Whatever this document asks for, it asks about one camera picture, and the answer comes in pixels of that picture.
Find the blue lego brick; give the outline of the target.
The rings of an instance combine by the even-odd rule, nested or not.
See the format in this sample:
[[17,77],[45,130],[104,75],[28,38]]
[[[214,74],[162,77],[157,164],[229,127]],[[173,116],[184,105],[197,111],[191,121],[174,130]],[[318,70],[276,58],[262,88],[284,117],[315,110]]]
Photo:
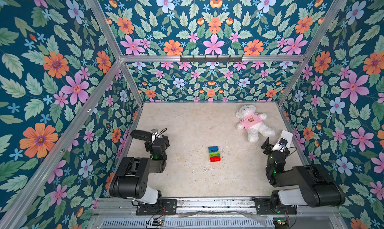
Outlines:
[[209,153],[216,153],[219,151],[219,147],[218,146],[210,146],[209,147]]

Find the red lego brick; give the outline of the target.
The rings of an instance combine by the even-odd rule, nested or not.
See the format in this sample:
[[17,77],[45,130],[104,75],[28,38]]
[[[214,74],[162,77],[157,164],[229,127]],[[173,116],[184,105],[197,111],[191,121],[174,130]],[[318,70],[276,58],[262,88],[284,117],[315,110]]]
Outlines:
[[221,161],[221,157],[220,156],[212,156],[212,157],[210,157],[210,162],[218,162],[218,161]]

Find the lime green lego brick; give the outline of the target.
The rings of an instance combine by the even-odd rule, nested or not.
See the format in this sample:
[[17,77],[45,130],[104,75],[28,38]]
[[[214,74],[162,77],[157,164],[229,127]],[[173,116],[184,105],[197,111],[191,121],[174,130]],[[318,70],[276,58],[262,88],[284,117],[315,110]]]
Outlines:
[[220,157],[220,153],[219,152],[211,152],[209,154],[210,157]]

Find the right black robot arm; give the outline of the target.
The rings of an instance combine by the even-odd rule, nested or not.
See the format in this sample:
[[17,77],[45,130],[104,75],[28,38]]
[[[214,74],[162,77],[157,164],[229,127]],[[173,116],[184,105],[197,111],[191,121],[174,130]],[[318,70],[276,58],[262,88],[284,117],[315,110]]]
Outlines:
[[270,204],[280,206],[309,206],[311,208],[340,206],[346,201],[346,195],[331,179],[322,165],[294,166],[285,170],[286,159],[291,155],[288,141],[282,138],[272,145],[269,139],[262,144],[263,153],[268,156],[266,177],[274,188],[293,187],[295,189],[275,190]]

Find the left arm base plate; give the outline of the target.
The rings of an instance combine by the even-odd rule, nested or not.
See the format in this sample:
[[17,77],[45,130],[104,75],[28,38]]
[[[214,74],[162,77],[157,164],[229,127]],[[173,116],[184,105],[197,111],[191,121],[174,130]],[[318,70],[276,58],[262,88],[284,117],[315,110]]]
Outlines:
[[136,210],[137,216],[153,216],[157,215],[175,215],[177,210],[176,199],[162,199],[160,204],[144,204],[139,203]]

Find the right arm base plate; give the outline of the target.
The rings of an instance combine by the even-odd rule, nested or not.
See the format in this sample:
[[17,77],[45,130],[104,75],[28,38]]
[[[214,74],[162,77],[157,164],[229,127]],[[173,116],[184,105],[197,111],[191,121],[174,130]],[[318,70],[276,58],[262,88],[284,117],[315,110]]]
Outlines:
[[255,203],[258,215],[296,215],[297,207],[295,205],[283,205],[276,196],[271,198],[252,197]]

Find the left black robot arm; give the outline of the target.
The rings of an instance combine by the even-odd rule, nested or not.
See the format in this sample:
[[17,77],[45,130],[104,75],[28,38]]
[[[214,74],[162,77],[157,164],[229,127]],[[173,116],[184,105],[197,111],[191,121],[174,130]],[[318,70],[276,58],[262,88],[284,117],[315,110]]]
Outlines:
[[167,165],[166,150],[170,146],[169,138],[163,133],[166,129],[150,132],[134,130],[133,139],[144,141],[149,157],[124,157],[109,187],[111,197],[133,199],[141,204],[156,205],[162,201],[162,193],[149,186],[150,174],[161,174]]

